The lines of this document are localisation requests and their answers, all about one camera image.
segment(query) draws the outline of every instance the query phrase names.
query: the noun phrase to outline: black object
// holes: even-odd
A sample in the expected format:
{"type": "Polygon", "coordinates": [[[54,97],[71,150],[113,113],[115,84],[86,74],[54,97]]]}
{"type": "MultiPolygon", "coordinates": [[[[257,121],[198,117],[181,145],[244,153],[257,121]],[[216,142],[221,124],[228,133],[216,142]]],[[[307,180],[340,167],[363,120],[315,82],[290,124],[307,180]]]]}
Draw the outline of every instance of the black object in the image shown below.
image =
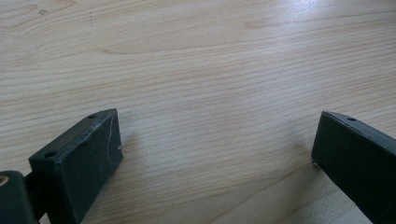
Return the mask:
{"type": "Polygon", "coordinates": [[[24,183],[0,172],[0,223],[80,223],[121,159],[117,110],[89,115],[29,158],[24,183]]]}
{"type": "Polygon", "coordinates": [[[312,159],[372,222],[396,223],[396,140],[323,112],[312,159]]]}

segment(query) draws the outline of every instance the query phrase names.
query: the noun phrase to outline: screw hole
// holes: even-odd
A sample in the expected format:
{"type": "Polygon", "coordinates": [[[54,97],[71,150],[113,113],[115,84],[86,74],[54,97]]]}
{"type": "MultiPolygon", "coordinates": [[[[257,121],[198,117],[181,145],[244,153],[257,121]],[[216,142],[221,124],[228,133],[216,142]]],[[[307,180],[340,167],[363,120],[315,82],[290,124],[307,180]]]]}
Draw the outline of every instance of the screw hole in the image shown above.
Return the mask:
{"type": "Polygon", "coordinates": [[[54,157],[56,155],[56,152],[47,152],[45,155],[44,155],[44,158],[51,158],[51,157],[54,157]]]}
{"type": "Polygon", "coordinates": [[[5,185],[8,182],[8,176],[0,175],[0,187],[5,185]]]}

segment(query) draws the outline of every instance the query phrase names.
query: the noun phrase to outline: wooden table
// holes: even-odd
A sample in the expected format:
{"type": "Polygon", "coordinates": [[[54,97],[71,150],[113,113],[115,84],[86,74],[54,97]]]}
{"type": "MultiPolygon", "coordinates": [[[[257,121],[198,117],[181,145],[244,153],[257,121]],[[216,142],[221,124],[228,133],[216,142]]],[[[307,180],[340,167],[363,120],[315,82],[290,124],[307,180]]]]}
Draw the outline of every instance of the wooden table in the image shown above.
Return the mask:
{"type": "Polygon", "coordinates": [[[396,136],[395,61],[392,0],[4,0],[0,170],[116,107],[84,223],[370,223],[310,151],[323,110],[396,136]]]}

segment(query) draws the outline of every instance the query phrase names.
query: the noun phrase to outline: table surface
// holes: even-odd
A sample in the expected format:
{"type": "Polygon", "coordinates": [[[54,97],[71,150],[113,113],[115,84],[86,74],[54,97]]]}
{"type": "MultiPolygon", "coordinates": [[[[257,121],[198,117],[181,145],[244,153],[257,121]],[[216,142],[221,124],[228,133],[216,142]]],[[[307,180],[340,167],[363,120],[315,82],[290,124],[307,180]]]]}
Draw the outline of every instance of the table surface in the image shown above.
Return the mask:
{"type": "Polygon", "coordinates": [[[0,170],[119,110],[124,160],[83,223],[370,223],[310,151],[323,110],[396,136],[395,1],[0,8],[0,170]]]}

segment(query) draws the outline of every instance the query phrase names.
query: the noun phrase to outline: light wood surface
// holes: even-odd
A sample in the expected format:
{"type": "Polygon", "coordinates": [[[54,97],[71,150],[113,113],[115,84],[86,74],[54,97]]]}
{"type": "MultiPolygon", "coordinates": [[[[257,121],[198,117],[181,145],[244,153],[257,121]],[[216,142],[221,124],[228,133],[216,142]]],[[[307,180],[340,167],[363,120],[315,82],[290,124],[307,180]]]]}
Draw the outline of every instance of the light wood surface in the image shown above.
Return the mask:
{"type": "Polygon", "coordinates": [[[0,170],[116,107],[84,223],[370,223],[310,151],[322,110],[396,137],[395,60],[391,0],[3,0],[0,170]]]}

